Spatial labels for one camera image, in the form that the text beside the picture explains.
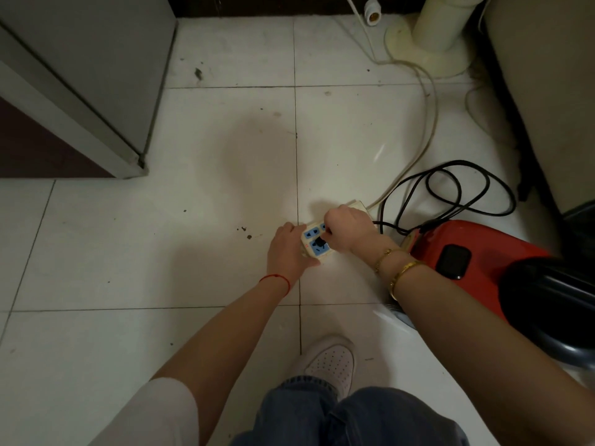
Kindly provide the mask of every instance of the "white power strip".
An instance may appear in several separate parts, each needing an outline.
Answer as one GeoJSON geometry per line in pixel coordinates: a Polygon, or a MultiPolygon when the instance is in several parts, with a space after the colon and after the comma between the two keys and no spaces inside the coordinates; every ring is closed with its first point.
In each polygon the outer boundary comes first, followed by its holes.
{"type": "MultiPolygon", "coordinates": [[[[350,204],[349,207],[356,208],[360,211],[368,213],[368,210],[366,209],[364,204],[361,203],[359,200],[350,204]]],[[[306,253],[311,257],[318,258],[319,260],[333,252],[333,249],[330,248],[326,241],[324,241],[320,237],[320,234],[325,230],[326,225],[324,225],[324,220],[322,220],[308,224],[306,230],[304,231],[304,233],[302,233],[301,240],[306,253]]]]}

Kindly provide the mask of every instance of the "forearm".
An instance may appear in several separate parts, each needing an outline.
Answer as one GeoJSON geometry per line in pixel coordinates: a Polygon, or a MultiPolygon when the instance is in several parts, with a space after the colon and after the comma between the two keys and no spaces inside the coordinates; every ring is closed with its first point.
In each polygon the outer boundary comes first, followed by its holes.
{"type": "MultiPolygon", "coordinates": [[[[369,237],[353,251],[373,267],[387,248],[397,245],[387,237],[369,237]]],[[[412,260],[402,251],[388,255],[380,277],[390,283],[412,260]]],[[[506,440],[508,435],[498,434],[505,431],[533,432],[555,444],[581,445],[595,438],[595,399],[589,391],[457,285],[416,266],[399,279],[395,295],[499,440],[506,440]]]]}
{"type": "Polygon", "coordinates": [[[264,279],[213,317],[153,376],[174,378],[193,394],[201,445],[211,437],[231,389],[286,291],[284,280],[264,279]]]}

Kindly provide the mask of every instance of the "white sleeve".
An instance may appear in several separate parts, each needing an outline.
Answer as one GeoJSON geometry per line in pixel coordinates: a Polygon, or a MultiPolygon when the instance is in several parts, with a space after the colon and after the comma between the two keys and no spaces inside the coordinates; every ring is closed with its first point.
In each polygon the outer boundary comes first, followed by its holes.
{"type": "Polygon", "coordinates": [[[89,446],[197,446],[198,409],[175,379],[152,380],[138,390],[89,446]]]}

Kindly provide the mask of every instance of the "white sneaker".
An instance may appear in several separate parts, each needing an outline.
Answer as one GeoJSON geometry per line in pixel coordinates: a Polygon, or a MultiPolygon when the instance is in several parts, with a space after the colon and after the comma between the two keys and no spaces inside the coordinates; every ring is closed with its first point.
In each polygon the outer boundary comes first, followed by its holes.
{"type": "Polygon", "coordinates": [[[353,343],[346,337],[331,335],[311,345],[295,362],[290,377],[313,376],[330,383],[338,400],[349,395],[355,373],[353,343]]]}

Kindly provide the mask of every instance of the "gold bracelet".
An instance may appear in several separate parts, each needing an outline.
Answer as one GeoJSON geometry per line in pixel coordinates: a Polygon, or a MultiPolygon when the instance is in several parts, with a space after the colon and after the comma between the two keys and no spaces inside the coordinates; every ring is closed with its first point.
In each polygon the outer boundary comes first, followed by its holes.
{"type": "Polygon", "coordinates": [[[384,260],[387,256],[389,256],[391,253],[396,252],[400,250],[399,248],[388,248],[384,251],[384,253],[382,254],[382,256],[378,259],[378,261],[376,262],[376,264],[374,265],[374,272],[378,273],[380,272],[380,263],[382,263],[382,260],[384,260]]]}
{"type": "Polygon", "coordinates": [[[397,298],[394,296],[394,286],[397,284],[397,282],[399,281],[399,279],[401,278],[401,276],[402,276],[402,275],[403,275],[405,272],[407,272],[408,270],[410,270],[411,268],[414,268],[414,267],[415,267],[415,266],[417,266],[417,265],[424,265],[424,264],[425,264],[425,263],[424,263],[423,261],[419,261],[419,260],[412,261],[412,262],[410,262],[410,263],[407,263],[407,264],[406,264],[406,265],[403,267],[403,269],[401,269],[401,271],[400,271],[400,272],[399,272],[397,275],[395,275],[395,276],[394,276],[394,278],[393,278],[393,279],[392,279],[392,281],[390,282],[390,286],[389,286],[389,292],[390,292],[390,296],[391,296],[393,299],[397,300],[397,298]]]}

